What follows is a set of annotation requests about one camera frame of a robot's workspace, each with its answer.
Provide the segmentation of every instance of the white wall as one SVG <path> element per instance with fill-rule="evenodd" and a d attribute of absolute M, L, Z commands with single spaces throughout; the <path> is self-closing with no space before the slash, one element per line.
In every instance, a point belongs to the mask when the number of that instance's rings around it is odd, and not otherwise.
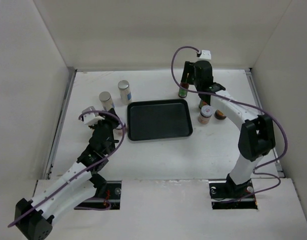
<path fill-rule="evenodd" d="M 0 0 L 0 182 L 37 179 L 67 67 L 32 0 Z"/>
<path fill-rule="evenodd" d="M 292 1 L 252 74 L 263 107 L 286 130 L 289 150 L 281 164 L 307 218 L 307 0 Z M 281 138 L 277 149 L 283 149 Z"/>
<path fill-rule="evenodd" d="M 252 67 L 291 0 L 34 1 L 67 66 L 137 70 L 168 68 L 183 45 L 211 50 L 216 67 Z"/>

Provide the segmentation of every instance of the black tray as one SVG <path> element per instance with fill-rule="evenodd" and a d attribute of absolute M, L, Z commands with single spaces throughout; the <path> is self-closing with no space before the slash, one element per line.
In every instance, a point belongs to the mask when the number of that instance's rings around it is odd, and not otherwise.
<path fill-rule="evenodd" d="M 127 108 L 127 119 L 132 141 L 188 137 L 193 133 L 184 99 L 132 102 Z"/>

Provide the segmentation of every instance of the bolt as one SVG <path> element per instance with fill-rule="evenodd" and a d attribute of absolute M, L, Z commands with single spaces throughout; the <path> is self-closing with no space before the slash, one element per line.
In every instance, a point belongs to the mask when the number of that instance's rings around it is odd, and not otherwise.
<path fill-rule="evenodd" d="M 212 195 L 215 195 L 216 193 L 217 193 L 217 191 L 216 191 L 216 187 L 215 186 L 212 186 L 211 188 L 210 188 L 210 193 L 212 194 Z"/>
<path fill-rule="evenodd" d="M 254 188 L 252 186 L 248 186 L 247 191 L 252 194 L 254 192 Z"/>
<path fill-rule="evenodd" d="M 115 193 L 116 195 L 120 195 L 120 194 L 122 193 L 122 190 L 121 190 L 119 187 L 117 187 L 117 188 L 114 190 L 114 193 Z"/>

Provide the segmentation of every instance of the silver can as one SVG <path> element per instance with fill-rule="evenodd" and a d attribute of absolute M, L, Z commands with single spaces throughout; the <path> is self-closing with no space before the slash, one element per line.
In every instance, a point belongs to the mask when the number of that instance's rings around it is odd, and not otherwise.
<path fill-rule="evenodd" d="M 102 93 L 99 94 L 99 100 L 103 106 L 103 109 L 105 111 L 109 111 L 110 109 L 114 109 L 115 105 L 112 99 L 112 96 L 110 95 L 109 92 L 103 91 Z"/>
<path fill-rule="evenodd" d="M 128 105 L 132 100 L 132 93 L 130 92 L 129 82 L 127 80 L 121 80 L 118 83 L 118 88 L 120 91 L 120 97 L 123 104 Z"/>

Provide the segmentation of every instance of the white tabletop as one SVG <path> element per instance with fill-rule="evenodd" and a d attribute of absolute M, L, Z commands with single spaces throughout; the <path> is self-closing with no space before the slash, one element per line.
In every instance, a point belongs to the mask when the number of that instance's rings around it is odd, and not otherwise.
<path fill-rule="evenodd" d="M 175 74 L 180 81 L 182 69 L 176 69 Z M 214 81 L 224 85 L 237 100 L 255 104 L 244 70 L 214 69 L 213 76 Z M 78 121 L 78 116 L 89 106 L 94 106 L 97 110 L 103 109 L 99 101 L 101 92 L 110 92 L 117 114 L 127 119 L 127 106 L 122 104 L 118 89 L 120 80 L 129 81 L 134 102 L 178 98 L 178 87 L 168 69 L 78 72 L 55 156 L 52 179 L 70 168 L 88 145 L 92 131 Z M 126 137 L 121 148 L 110 158 L 100 174 L 107 180 L 226 178 L 239 156 L 238 129 L 228 118 L 221 121 L 214 116 L 207 125 L 200 124 L 197 120 L 200 112 L 198 95 L 189 93 L 186 101 L 193 127 L 190 137 L 138 142 Z M 271 151 L 260 163 L 272 159 L 274 153 Z M 277 174 L 274 164 L 259 171 Z"/>
<path fill-rule="evenodd" d="M 53 180 L 40 180 L 36 194 Z M 255 190 L 276 179 L 254 179 Z M 291 179 L 256 195 L 258 210 L 213 210 L 207 180 L 124 180 L 120 210 L 72 210 L 50 240 L 307 240 Z"/>

